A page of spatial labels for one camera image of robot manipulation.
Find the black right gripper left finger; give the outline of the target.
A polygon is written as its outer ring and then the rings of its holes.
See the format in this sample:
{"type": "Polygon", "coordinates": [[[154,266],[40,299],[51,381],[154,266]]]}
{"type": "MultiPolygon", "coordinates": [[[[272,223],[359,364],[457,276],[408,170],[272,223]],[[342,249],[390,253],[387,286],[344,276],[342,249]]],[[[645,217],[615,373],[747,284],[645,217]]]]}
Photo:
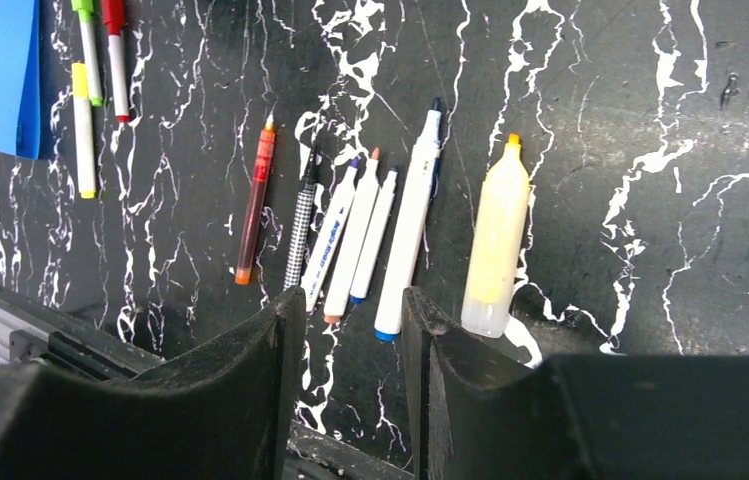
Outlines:
{"type": "Polygon", "coordinates": [[[128,380],[0,365],[0,479],[278,479],[303,291],[128,380]]]}

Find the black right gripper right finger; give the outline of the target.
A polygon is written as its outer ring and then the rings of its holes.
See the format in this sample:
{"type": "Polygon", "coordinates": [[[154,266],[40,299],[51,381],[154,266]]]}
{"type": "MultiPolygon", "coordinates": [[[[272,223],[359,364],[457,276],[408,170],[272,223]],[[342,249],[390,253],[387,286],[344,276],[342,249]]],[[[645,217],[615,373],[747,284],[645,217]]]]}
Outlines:
{"type": "Polygon", "coordinates": [[[749,479],[749,357],[555,355],[527,367],[420,289],[402,299],[419,479],[749,479]]]}

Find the orange yellow highlighter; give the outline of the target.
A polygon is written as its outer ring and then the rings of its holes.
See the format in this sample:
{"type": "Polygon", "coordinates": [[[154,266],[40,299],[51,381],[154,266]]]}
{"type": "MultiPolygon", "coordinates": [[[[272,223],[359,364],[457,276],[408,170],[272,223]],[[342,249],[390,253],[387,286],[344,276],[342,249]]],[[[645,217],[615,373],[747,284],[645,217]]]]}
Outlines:
{"type": "Polygon", "coordinates": [[[512,133],[481,188],[460,316],[469,332],[498,338],[506,329],[529,193],[521,140],[512,133]]]}

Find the purple white marker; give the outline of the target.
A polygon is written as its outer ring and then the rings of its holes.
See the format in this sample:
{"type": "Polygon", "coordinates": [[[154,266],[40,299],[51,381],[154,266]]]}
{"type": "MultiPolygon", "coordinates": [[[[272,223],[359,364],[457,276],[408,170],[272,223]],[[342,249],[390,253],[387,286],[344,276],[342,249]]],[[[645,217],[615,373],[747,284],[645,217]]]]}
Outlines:
{"type": "Polygon", "coordinates": [[[316,310],[319,293],[331,266],[343,229],[347,223],[348,212],[355,196],[355,179],[360,161],[361,157],[356,156],[349,163],[345,175],[338,183],[331,197],[313,251],[302,277],[300,286],[305,293],[305,310],[309,314],[316,310]]]}

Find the copper capped white marker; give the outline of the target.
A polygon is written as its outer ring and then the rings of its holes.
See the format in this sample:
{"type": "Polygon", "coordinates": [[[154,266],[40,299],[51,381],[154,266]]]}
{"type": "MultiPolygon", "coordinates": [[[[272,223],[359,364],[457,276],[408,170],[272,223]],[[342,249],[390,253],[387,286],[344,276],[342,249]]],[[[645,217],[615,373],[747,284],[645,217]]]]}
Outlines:
{"type": "Polygon", "coordinates": [[[358,182],[347,226],[344,229],[339,256],[324,303],[324,321],[335,324],[344,315],[361,248],[379,191],[377,169],[380,148],[376,147],[366,161],[365,173],[358,182]]]}

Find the checkered black white pen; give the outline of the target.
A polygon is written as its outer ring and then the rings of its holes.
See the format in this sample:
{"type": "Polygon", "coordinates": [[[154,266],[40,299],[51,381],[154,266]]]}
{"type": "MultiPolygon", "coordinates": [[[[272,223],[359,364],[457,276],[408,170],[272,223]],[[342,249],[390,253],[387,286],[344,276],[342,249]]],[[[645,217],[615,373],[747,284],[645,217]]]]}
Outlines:
{"type": "Polygon", "coordinates": [[[285,290],[300,283],[302,264],[305,258],[307,245],[308,228],[311,221],[312,208],[316,193],[319,161],[319,149],[313,147],[305,164],[296,196],[294,219],[284,276],[285,290]]]}

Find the blue red marker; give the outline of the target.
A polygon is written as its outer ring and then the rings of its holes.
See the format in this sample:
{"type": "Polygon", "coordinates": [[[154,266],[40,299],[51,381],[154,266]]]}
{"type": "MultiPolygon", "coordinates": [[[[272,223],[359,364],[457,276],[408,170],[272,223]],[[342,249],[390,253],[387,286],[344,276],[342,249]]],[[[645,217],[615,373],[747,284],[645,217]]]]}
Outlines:
{"type": "Polygon", "coordinates": [[[390,217],[398,176],[399,169],[390,168],[376,197],[349,292],[353,304],[362,303],[368,296],[371,277],[390,217]]]}

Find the blue capped white marker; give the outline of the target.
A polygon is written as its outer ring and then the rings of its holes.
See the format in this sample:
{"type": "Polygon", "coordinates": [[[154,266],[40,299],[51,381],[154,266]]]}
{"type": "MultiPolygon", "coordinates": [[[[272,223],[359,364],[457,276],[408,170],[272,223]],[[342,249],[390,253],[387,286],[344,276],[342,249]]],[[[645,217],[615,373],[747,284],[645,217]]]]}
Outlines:
{"type": "Polygon", "coordinates": [[[436,97],[411,151],[374,323],[376,338],[384,342],[401,332],[403,291],[411,285],[417,263],[440,154],[442,116],[442,101],[436,97]]]}

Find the red capped white marker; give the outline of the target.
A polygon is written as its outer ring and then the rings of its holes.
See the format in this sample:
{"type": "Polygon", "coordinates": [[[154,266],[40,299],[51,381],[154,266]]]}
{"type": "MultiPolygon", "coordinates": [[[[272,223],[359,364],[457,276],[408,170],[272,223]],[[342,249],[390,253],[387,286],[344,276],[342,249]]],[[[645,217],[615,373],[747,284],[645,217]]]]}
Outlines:
{"type": "Polygon", "coordinates": [[[123,0],[103,0],[101,2],[103,23],[107,29],[107,51],[112,80],[112,97],[114,112],[120,123],[127,123],[130,119],[126,60],[123,30],[126,27],[126,10],[123,0]]]}

